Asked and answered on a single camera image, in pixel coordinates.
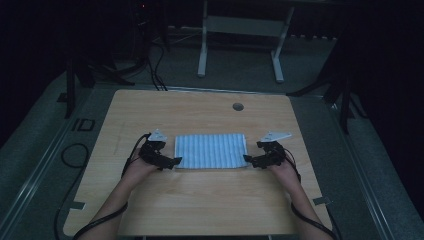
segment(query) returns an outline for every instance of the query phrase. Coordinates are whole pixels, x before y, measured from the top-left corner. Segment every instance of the cable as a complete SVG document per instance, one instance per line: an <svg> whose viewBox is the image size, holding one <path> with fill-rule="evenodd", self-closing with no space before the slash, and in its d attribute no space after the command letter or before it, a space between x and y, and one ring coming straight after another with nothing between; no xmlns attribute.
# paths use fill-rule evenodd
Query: cable
<svg viewBox="0 0 424 240"><path fill-rule="evenodd" d="M81 147L83 147L83 148L84 148L84 150L85 150L85 158L84 158L84 163L83 163L83 165L80 165L80 166L73 165L73 164L71 164L71 163L69 163L69 162L67 162L67 161L65 160L65 153L66 153L66 151L68 151L70 148L75 147L75 146L81 146ZM54 231L55 238L56 238L57 240L59 240L59 239L60 239L60 237L59 237L59 231L58 231L58 229L57 229L57 222L58 222L59 214L60 214L60 212L62 211L63 205L65 204L65 201L68 199L69 194L71 193L72 189L74 189L75 184L76 184L76 183L77 183L77 181L80 179L80 177L81 177L82 173L84 172L85 168L87 167L88 159L89 159L89 155L90 155L90 153L89 153L89 152L90 152L90 151L88 150L87 146L85 146L84 144L82 144L82 143L74 143L74 144L69 145L69 146L68 146L68 147L66 147L65 149L63 149L63 151L62 151L62 153L61 153L61 160L62 160L62 163L63 163L63 164L65 164L66 166L68 166L68 167L70 167L70 168L79 168L79 169L80 169L80 171L79 171L79 173L78 173L77 177L75 178L74 182L72 183L71 187L70 187L70 188L68 189L68 191L66 192L65 197L64 197L64 198L63 198L63 200L62 200L62 204L61 204L61 205L60 205L60 207L56 210L56 214L55 214L55 217L54 217L53 231Z"/></svg>
<svg viewBox="0 0 424 240"><path fill-rule="evenodd" d="M150 58L147 59L147 64L149 65L150 77L151 77L152 83L155 86L156 90L158 90L158 91L161 91L161 90L162 91L168 91L168 89L166 88L165 83L163 82L162 78L157 74L159 64L162 61L165 50L162 48L162 46L160 46L157 43L152 43L152 45L158 47L161 50L159 60L156 63L156 66L155 66L154 69L153 69L153 66L152 66L152 62L150 61Z"/></svg>
<svg viewBox="0 0 424 240"><path fill-rule="evenodd" d="M296 175L297 175L297 177L298 177L298 179L299 179L299 182L301 181L301 176L300 176L300 174L299 174L299 172L297 171L297 168L296 168L296 160L295 160L295 158L294 158L294 156L293 156L293 154L288 150L288 149L286 149L286 148L284 148L284 151L285 152L287 152L287 153L289 153L290 154L290 157L288 157L287 155L286 156L283 156L281 153L279 153L277 150L274 150L274 152L275 153L277 153L278 155L280 155L281 157L283 157L284 159L286 159L288 162L289 162L289 164L293 167L293 170L296 172ZM321 223L318 223L318 222L315 222L314 220L312 220L312 219L309 219L309 218L307 218L307 217L305 217L301 212L299 212L299 210L297 210L296 209L296 207L293 205L293 203L291 203L291 209L292 209L292 211L293 211L293 213L297 216L297 217L299 217L302 221L304 221L304 222L306 222L306 223L309 223L309 224L311 224L312 226L314 226L314 227L316 227L316 228L318 228L319 230L321 230L321 231L323 231L323 232L325 232L325 233L327 233L328 235L330 235L330 237L331 238L333 238L334 240L336 240L336 239L338 239L337 238L337 236L330 230L330 229L328 229L327 227L325 227L324 225L322 225ZM334 219L332 218L332 215L330 215L330 218L331 218L331 220L332 220L332 222L333 222L333 224L335 225L335 228L336 228L336 230L338 231L338 235L339 236L341 236L341 234L340 234L340 231L339 231L339 229L338 229L338 227L337 227L337 225L335 224L335 222L334 222Z"/></svg>
<svg viewBox="0 0 424 240"><path fill-rule="evenodd" d="M324 225L322 225L321 223L315 222L312 219L309 219L307 217L305 217L304 215L302 215L302 213L300 213L296 207L293 205L293 203L291 203L291 209L293 211L293 213L299 217L302 221L307 222L309 224L311 224L312 226L318 228L319 230L327 233L328 235L330 235L330 237L332 237L334 240L337 239L336 235L328 228L326 228Z"/></svg>
<svg viewBox="0 0 424 240"><path fill-rule="evenodd" d="M136 144L135 144L135 146L134 146L134 148L133 148L133 150L131 151L131 154L130 154L130 156L128 157L128 159L127 159L127 161L126 161L126 163L125 163L125 166L124 166L124 169L123 169L123 171L122 171L122 175L121 175L121 177L125 174L125 171L127 170L127 168L128 168L128 166L131 164L131 163L133 163L135 160L137 160L138 158L136 158L136 159L133 159L132 160L132 156L134 155L134 153L135 153L135 151L136 151L136 149L137 149L137 146L138 146L138 144L140 143L140 141L143 139L143 138L146 138L146 137L148 137L149 135L148 134L144 134L143 136L141 136L138 140L137 140L137 142L136 142ZM69 147L67 147L63 152L62 152L62 161L63 161L63 156L64 156L64 152L68 149ZM68 164L68 163L66 163L65 161L63 161L67 166L69 166L69 167L73 167L73 168L76 168L76 167L80 167L80 166L73 166L73 165L71 165L71 164ZM87 164L84 164L84 168L83 169L81 169L81 171L80 171L80 174L78 175L78 178L80 177L80 175L81 175L81 173L83 172L83 170L85 169L85 166L86 166ZM75 183L76 183L76 180L74 181L74 183L72 184L72 187L70 188L70 189L72 189L73 187L74 187L74 185L75 185ZM68 191L68 193L67 193L67 195L65 196L65 199L64 200L66 200L67 198L68 198L68 195L69 195L69 192L70 192L70 190ZM89 223L89 224L87 224L87 225L85 225L83 228L81 228L76 234L75 234L75 236L74 236L74 240L76 240L76 239L78 239L79 237L81 237L84 233L86 233L87 231L89 231L90 229L92 229L92 228L94 228L94 227L96 227L96 226L98 226L98 225L100 225L100 224L102 224L102 223L104 223L104 222L107 222L107 221L109 221L109 220L111 220L111 219L113 219L113 218L115 218L115 217L117 217L117 216L119 216L120 214L122 214L123 212L125 212L125 210L127 210L127 208L128 208L128 202L126 202L125 203L125 205L124 206L122 206L119 210L117 210L117 211L115 211L115 212L113 212L113 213L111 213L111 214L109 214L109 215L107 215L107 216L105 216L105 217L102 217L102 218L99 218L99 219L97 219L97 220L95 220L95 221L93 221L93 222L91 222L91 223Z"/></svg>

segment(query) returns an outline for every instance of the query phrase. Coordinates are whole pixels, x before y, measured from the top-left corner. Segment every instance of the table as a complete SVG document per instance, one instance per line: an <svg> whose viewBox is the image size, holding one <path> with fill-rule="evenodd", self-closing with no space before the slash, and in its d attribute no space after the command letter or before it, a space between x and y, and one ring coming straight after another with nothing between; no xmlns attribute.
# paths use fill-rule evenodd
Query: table
<svg viewBox="0 0 424 240"><path fill-rule="evenodd" d="M244 106L233 109L234 103ZM159 128L168 136L161 151L173 157L175 136L244 133L249 155L268 131L291 132L279 140L297 160L308 197L321 197L290 99L282 95L118 90L110 105L64 233L74 235L105 201L136 140ZM331 228L325 205L314 206ZM153 173L132 194L119 234L137 236L273 235L296 233L284 189L268 171L173 169Z"/></svg>

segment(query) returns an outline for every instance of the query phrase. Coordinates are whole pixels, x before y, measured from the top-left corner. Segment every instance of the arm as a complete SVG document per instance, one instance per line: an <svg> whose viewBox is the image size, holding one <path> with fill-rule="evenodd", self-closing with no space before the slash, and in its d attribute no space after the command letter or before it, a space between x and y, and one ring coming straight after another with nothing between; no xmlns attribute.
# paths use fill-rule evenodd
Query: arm
<svg viewBox="0 0 424 240"><path fill-rule="evenodd" d="M137 159L131 163L124 176L118 182L91 222L122 208L128 201L131 192L156 169L156 166L147 164L141 159ZM122 214L97 225L78 239L116 239L121 218Z"/></svg>
<svg viewBox="0 0 424 240"><path fill-rule="evenodd" d="M281 185L283 185L287 193L290 195L295 208L305 217L322 224L317 214L315 213L315 210L312 208L308 196L306 195L305 190L297 178L296 172L287 161L288 160L282 162L280 166L273 165L269 166L268 168L274 173L278 181L281 183ZM307 222L304 222L298 217L296 217L295 221L299 230L300 239L332 239L332 237L330 237L327 233L310 225Z"/></svg>

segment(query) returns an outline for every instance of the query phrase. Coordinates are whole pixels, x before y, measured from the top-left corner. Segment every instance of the gray floor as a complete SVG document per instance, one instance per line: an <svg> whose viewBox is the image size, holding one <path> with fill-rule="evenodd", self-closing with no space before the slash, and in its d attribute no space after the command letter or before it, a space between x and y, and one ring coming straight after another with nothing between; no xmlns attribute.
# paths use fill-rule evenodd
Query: gray floor
<svg viewBox="0 0 424 240"><path fill-rule="evenodd" d="M210 42L206 77L198 78L199 38L195 35L172 45L172 51L164 55L158 74L167 86L176 90L196 88L284 94L313 82L334 45L334 42L324 39L310 42L288 39L280 58L286 81L277 84L270 54L266 50L271 42L266 40L256 48L243 45L230 49L242 44L231 42L229 45L217 37ZM152 50L153 63L159 53L158 48ZM146 70L127 77L136 83L130 88L152 88ZM65 105L56 103L59 93L65 90L62 76L46 89L25 121L3 146L0 151L0 216L3 219L10 217L11 213L16 214L16 224L8 229L10 234L7 239L54 239L55 213L78 175L77 169L70 169L61 162L60 152L76 142L84 143L91 151L109 103L119 88L123 87L101 80L94 89L78 87L79 107L73 118L64 120ZM332 201L328 208L343 239L423 239L423 222L408 199L372 125L354 112L356 117L349 120L350 135L344 135L337 124L337 109L317 97L325 90L324 86L308 96L292 98L292 103L323 195ZM95 120L93 131L72 131L77 118ZM81 164L84 154L73 148L65 154L65 158ZM43 162L42 165L46 163L45 171L42 171L45 174L36 181L39 185L31 186L33 191L26 197L31 201L23 206L22 211L9 211L21 187L28 182L40 162ZM75 190L60 212L59 230ZM273 237L293 238L296 239L296 236Z"/></svg>

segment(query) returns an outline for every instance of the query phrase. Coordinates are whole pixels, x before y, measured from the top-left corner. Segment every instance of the small round object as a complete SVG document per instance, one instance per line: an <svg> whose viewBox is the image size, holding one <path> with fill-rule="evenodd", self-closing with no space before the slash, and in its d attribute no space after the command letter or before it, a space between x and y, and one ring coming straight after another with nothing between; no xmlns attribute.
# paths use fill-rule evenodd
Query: small round object
<svg viewBox="0 0 424 240"><path fill-rule="evenodd" d="M234 103L233 109L236 110L236 111L242 111L244 109L244 106L241 103Z"/></svg>

